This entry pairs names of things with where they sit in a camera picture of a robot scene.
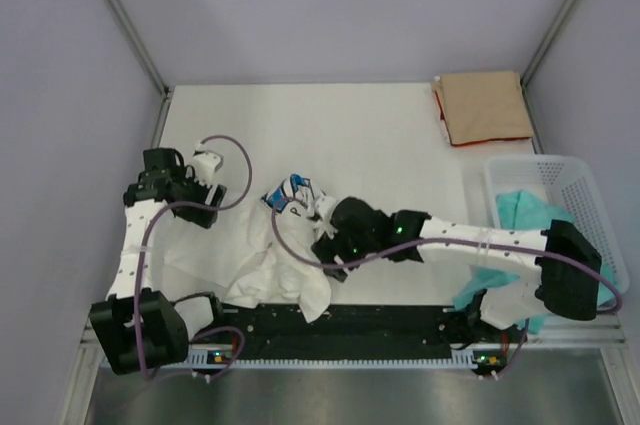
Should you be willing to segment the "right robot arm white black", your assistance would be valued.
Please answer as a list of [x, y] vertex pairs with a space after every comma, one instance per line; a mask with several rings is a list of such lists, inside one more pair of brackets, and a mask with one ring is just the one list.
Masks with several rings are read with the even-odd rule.
[[540, 315], [574, 321], [597, 315], [602, 259], [570, 222], [554, 219], [542, 230], [482, 228], [422, 211], [387, 215], [355, 197], [316, 200], [313, 219], [325, 227], [311, 247], [322, 263], [352, 264], [378, 255], [392, 262], [467, 265], [513, 275], [506, 285], [473, 293], [466, 325], [478, 340]]

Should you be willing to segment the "white printed t shirt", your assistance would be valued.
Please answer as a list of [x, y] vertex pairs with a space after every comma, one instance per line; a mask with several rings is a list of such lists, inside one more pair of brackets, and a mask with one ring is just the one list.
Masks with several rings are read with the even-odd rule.
[[194, 284], [211, 288], [230, 305], [255, 308], [282, 300], [299, 306], [311, 323], [328, 308], [331, 286], [324, 271], [289, 254], [274, 234], [271, 211], [284, 244], [315, 262], [311, 246], [326, 230], [323, 213], [335, 204], [314, 182], [287, 176], [262, 196], [248, 196], [218, 215], [209, 229], [176, 220], [164, 249], [165, 264]]

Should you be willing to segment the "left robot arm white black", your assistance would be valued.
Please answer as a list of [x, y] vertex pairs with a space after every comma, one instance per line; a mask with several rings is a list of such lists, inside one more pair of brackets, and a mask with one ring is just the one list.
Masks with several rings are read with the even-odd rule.
[[144, 169], [124, 195], [126, 231], [115, 279], [89, 321], [112, 371], [135, 373], [184, 361], [197, 334], [216, 341], [227, 319], [210, 292], [172, 292], [164, 248], [173, 223], [209, 229], [226, 189], [216, 177], [223, 159], [197, 150], [189, 160], [172, 148], [148, 149]]

